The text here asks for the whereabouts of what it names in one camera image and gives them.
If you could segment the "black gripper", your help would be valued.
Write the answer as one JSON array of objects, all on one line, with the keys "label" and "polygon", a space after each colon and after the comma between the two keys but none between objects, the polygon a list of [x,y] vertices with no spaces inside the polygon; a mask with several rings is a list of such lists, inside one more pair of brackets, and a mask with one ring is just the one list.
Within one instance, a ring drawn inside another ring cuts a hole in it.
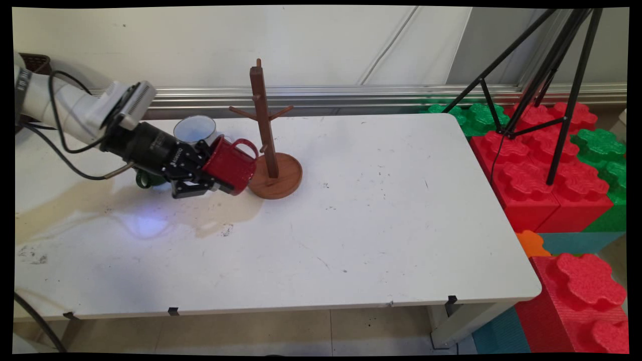
[{"label": "black gripper", "polygon": [[134,130],[114,126],[101,142],[101,150],[113,153],[137,169],[172,181],[172,197],[198,197],[206,192],[232,194],[234,187],[218,178],[201,177],[205,161],[210,160],[222,136],[193,146],[179,141],[170,133],[150,123],[138,124]]}]

